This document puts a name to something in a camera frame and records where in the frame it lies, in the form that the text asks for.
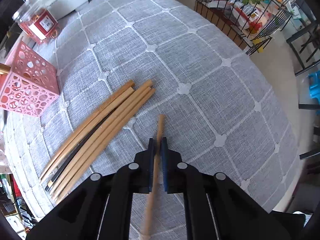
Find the jar with red label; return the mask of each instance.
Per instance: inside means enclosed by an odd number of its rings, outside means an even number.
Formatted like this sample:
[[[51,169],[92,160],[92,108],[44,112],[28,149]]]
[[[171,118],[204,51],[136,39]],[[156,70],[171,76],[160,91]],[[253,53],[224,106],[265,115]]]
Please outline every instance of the jar with red label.
[[[39,44],[48,43],[59,34],[57,20],[45,8],[41,0],[26,1],[12,19]]]

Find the gray tablecloth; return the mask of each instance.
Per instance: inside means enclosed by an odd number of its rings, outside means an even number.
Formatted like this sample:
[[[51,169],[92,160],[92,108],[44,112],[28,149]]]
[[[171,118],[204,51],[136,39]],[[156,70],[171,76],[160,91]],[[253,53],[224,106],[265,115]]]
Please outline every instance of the gray tablecloth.
[[[60,98],[41,118],[10,113],[5,131],[10,168],[36,217],[54,207],[38,181],[44,166],[128,79],[140,86],[151,78],[156,93],[78,184],[132,162],[163,113],[164,135],[183,161],[226,173],[267,211],[282,198],[298,165],[291,126],[261,72],[216,26],[174,0],[91,0],[60,25],[56,40],[34,48],[57,67]],[[132,239],[145,198],[134,195]],[[154,216],[154,239],[186,238],[181,195],[160,193]]]

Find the silver screw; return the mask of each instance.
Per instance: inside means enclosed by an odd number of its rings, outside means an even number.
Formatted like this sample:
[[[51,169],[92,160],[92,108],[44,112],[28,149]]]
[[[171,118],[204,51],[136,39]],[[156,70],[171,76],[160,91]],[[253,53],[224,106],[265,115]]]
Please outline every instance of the silver screw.
[[[136,170],[137,168],[139,168],[139,164],[137,164],[137,163],[130,163],[129,164],[130,170]]]
[[[99,180],[101,178],[101,175],[99,173],[94,173],[90,176],[90,179],[93,181]]]
[[[186,169],[188,167],[188,164],[186,164],[186,163],[178,163],[177,167],[179,169],[183,169],[184,170],[184,169]]]
[[[217,178],[218,180],[225,180],[226,175],[225,175],[224,173],[222,173],[222,172],[218,172],[218,173],[216,174],[216,178]]]

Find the pink basket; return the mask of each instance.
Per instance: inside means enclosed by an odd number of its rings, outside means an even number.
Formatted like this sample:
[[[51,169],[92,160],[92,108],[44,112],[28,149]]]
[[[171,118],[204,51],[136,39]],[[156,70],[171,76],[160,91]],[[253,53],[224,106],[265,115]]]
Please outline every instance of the pink basket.
[[[41,116],[59,97],[56,69],[23,41],[10,52],[5,64],[11,70],[0,75],[0,108]]]

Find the beige floor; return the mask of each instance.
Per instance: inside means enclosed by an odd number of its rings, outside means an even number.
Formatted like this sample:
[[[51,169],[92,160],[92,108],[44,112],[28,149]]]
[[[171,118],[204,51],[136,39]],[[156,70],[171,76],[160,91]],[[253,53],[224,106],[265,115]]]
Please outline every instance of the beige floor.
[[[195,0],[177,0],[193,9]],[[276,31],[268,46],[262,53],[254,53],[251,60],[256,64],[265,78],[272,85],[283,110],[292,124],[293,131],[297,138],[299,153],[304,153],[312,148],[313,124],[316,121],[315,111],[299,110],[298,102],[309,103],[308,83],[305,78],[308,74],[301,74],[297,78],[294,69],[300,65],[285,39],[295,32],[292,24],[288,24],[283,32]],[[295,42],[299,47],[308,36],[300,38]],[[300,167],[286,192],[285,196],[275,207],[277,211],[284,211],[290,202],[295,186],[301,177],[305,163],[300,161]]]

